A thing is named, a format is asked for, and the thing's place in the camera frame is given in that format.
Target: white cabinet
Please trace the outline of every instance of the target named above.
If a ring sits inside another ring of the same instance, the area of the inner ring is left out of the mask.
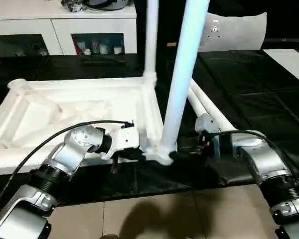
[[[133,3],[68,12],[60,0],[0,0],[0,57],[136,53]]]
[[[62,55],[49,19],[0,20],[0,57]]]
[[[53,19],[52,23],[64,55],[76,55],[83,48],[92,54],[137,52],[135,18]]]

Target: white plastic part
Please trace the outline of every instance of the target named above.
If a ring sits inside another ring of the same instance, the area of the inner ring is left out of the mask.
[[[186,1],[163,134],[158,148],[158,155],[166,160],[166,164],[172,163],[169,153],[177,150],[176,140],[208,5],[209,0]]]
[[[205,92],[197,85],[192,79],[190,82],[190,88],[198,97],[202,106],[207,110],[209,115],[213,117],[219,124],[221,131],[236,130],[235,127],[229,122],[229,120],[221,113],[221,111],[215,106],[211,99],[205,94]]]
[[[11,173],[52,134],[83,121],[133,121],[138,133],[146,138],[146,146],[142,147],[145,153],[153,152],[160,140],[163,123],[155,90],[143,77],[34,82],[17,79],[8,86],[10,91],[0,106],[0,174]],[[110,133],[121,124],[94,126]],[[64,135],[39,150],[20,172],[37,168]],[[85,159],[83,165],[112,162],[94,153],[88,153]]]
[[[203,115],[203,113],[207,112],[191,88],[188,89],[188,101],[193,107],[197,117],[200,117]]]
[[[147,1],[144,78],[156,83],[156,45],[158,27],[158,0]]]
[[[102,153],[101,159],[108,160],[117,151],[125,148],[137,148],[140,144],[139,133],[135,127],[120,128],[109,133],[112,144],[107,153]]]

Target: cable connector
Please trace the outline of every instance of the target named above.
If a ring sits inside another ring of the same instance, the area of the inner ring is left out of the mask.
[[[132,123],[130,122],[125,122],[124,125],[121,128],[130,128],[130,127],[134,127],[134,121],[132,121]]]

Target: black table surface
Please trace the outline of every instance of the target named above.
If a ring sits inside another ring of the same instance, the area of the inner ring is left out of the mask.
[[[158,56],[156,95],[164,119],[174,57]],[[137,55],[47,56],[0,58],[0,104],[7,83],[83,78],[137,77],[142,75]],[[194,80],[232,124],[239,129],[263,132],[291,158],[299,169],[299,80],[263,51],[199,53]],[[178,138],[179,151],[195,152],[196,115],[186,103]],[[0,190],[9,175],[0,175]],[[0,203],[7,202],[29,173],[18,174]],[[252,183],[245,163],[230,154],[221,160],[202,160],[196,154],[176,160],[171,166],[157,162],[126,163],[117,174],[110,165],[81,167],[64,190],[60,205],[73,205],[187,190]]]

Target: white panel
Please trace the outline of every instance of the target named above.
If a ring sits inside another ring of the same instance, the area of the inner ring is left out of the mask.
[[[299,79],[299,52],[293,49],[270,49],[264,51]]]
[[[71,34],[123,33],[125,53],[136,53],[136,19],[53,19],[64,55],[76,55]]]
[[[41,34],[50,55],[62,55],[53,25],[49,19],[2,20],[0,35]]]

